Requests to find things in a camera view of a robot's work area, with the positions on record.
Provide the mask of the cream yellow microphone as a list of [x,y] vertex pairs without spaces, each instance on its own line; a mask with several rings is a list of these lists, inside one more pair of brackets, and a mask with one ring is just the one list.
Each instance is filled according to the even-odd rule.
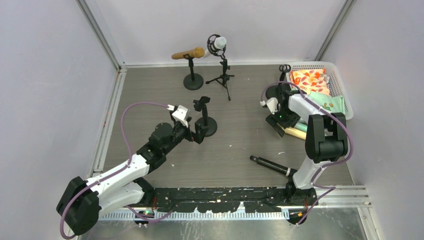
[[299,139],[302,139],[302,140],[306,139],[307,134],[306,134],[306,132],[304,132],[302,130],[299,130],[299,129],[296,129],[296,128],[293,128],[293,127],[287,127],[287,128],[284,128],[283,130],[286,134],[289,134],[293,137],[296,137],[296,138],[299,138]]

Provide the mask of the green microphone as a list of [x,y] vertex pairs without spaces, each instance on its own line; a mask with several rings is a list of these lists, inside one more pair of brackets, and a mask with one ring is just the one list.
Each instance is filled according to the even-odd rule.
[[307,132],[308,126],[304,123],[298,122],[296,123],[296,125],[294,126],[295,129],[303,131],[303,132]]

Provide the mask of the black round-base stand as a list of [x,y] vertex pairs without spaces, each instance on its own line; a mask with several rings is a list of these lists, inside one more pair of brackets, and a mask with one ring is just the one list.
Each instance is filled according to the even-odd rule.
[[[289,64],[282,64],[279,66],[279,71],[281,72],[281,75],[279,77],[280,82],[288,82],[287,80],[287,73],[291,71],[291,66]],[[277,85],[270,86],[265,91],[265,97],[267,99],[276,98],[279,103],[282,103],[285,99],[284,92],[286,90],[290,90],[290,86],[285,83],[279,83]]]
[[193,108],[195,111],[202,113],[202,117],[195,123],[199,124],[202,129],[206,130],[205,137],[213,136],[218,130],[218,124],[215,119],[209,116],[207,103],[211,100],[208,96],[202,96],[199,100],[193,100]]
[[203,86],[204,79],[200,74],[194,72],[194,58],[191,57],[189,54],[185,54],[184,58],[188,60],[190,74],[184,77],[183,86],[191,91],[198,90]]

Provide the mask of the gold microphone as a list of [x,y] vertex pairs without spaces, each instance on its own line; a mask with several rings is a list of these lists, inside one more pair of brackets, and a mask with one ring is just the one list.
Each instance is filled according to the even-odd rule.
[[173,60],[189,59],[189,58],[202,58],[205,55],[205,50],[202,47],[195,47],[191,50],[177,52],[171,55]]

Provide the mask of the white microphone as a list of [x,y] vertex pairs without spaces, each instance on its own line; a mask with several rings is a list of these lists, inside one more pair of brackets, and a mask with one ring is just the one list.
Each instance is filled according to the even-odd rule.
[[225,59],[227,39],[219,34],[212,34],[207,39],[206,50],[204,51],[203,58],[211,55]]

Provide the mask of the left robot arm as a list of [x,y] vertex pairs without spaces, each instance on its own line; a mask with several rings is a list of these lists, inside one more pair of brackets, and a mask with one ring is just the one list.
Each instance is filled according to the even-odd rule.
[[98,219],[121,207],[137,204],[151,198],[153,187],[143,177],[159,168],[166,156],[183,140],[201,144],[209,130],[201,120],[191,131],[179,121],[173,125],[160,123],[146,144],[116,167],[88,179],[80,176],[69,181],[56,211],[61,216],[59,230],[64,239],[68,226],[75,236],[88,232]]

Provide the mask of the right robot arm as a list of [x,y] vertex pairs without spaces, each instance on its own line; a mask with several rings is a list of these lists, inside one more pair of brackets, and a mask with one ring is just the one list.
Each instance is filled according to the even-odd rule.
[[260,105],[269,110],[266,122],[282,137],[285,130],[299,120],[307,124],[306,158],[297,171],[288,173],[286,191],[289,197],[305,194],[314,187],[317,178],[339,158],[348,153],[346,117],[341,112],[329,112],[315,103],[303,90],[291,88],[293,83],[279,81],[267,86]]

